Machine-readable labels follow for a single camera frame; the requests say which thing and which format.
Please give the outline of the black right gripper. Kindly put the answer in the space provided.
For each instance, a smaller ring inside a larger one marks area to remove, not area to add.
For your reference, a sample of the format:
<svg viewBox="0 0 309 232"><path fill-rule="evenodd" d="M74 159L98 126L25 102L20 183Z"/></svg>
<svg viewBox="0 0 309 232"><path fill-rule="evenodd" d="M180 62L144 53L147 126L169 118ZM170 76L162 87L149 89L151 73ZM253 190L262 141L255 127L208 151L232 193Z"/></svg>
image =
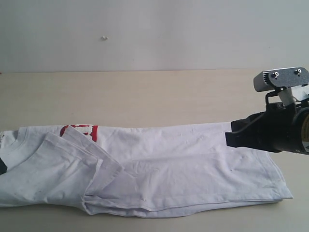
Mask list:
<svg viewBox="0 0 309 232"><path fill-rule="evenodd" d="M271 103L267 110L231 122L226 145L279 153L308 154L303 142L309 137L309 103Z"/></svg>

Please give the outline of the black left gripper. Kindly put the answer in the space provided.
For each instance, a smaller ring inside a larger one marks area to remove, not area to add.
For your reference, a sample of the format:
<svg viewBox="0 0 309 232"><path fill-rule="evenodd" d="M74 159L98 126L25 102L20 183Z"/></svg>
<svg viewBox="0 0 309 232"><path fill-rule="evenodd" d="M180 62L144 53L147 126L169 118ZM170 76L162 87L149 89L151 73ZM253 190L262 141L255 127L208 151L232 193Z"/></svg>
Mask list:
<svg viewBox="0 0 309 232"><path fill-rule="evenodd" d="M0 175L5 174L7 172L7 165L4 163L2 158L0 158Z"/></svg>

